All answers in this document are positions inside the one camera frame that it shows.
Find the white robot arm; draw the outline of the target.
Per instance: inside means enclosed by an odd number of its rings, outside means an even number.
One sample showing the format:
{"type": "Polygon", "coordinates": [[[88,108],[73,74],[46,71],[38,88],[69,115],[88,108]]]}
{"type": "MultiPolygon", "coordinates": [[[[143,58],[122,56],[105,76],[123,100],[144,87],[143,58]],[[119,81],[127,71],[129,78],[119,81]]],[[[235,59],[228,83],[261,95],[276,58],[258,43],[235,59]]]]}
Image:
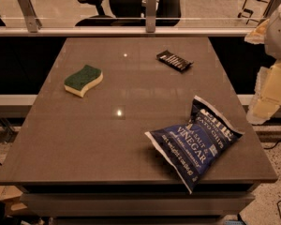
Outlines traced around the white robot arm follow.
{"type": "Polygon", "coordinates": [[[263,44],[265,52],[275,59],[269,68],[259,69],[255,95],[250,101],[246,115],[250,124],[261,125],[281,106],[281,4],[269,19],[247,34],[244,40],[251,44],[263,44]]]}

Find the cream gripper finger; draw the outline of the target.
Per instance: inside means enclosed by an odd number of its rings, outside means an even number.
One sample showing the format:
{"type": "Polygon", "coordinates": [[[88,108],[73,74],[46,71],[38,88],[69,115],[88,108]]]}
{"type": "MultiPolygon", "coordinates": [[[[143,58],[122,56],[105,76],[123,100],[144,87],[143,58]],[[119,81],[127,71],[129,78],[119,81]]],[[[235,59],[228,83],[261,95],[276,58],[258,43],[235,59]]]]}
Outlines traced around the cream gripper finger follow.
{"type": "Polygon", "coordinates": [[[269,120],[281,106],[281,60],[269,68],[261,67],[255,84],[247,121],[252,125],[261,125],[269,120]]]}
{"type": "Polygon", "coordinates": [[[269,19],[263,21],[244,37],[244,41],[254,45],[264,44],[268,23],[269,19]]]}

